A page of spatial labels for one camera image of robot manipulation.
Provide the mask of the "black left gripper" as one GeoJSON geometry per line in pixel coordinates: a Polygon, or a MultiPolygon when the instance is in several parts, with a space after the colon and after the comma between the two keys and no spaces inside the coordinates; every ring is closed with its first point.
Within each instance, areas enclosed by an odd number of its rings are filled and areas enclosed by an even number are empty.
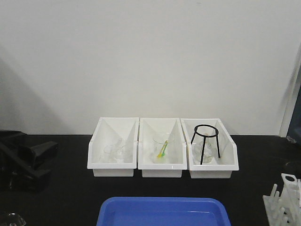
{"type": "Polygon", "coordinates": [[[21,131],[0,131],[0,189],[3,191],[40,192],[49,184],[51,169],[43,168],[43,164],[56,157],[58,143],[15,146],[25,137],[21,131]]]}

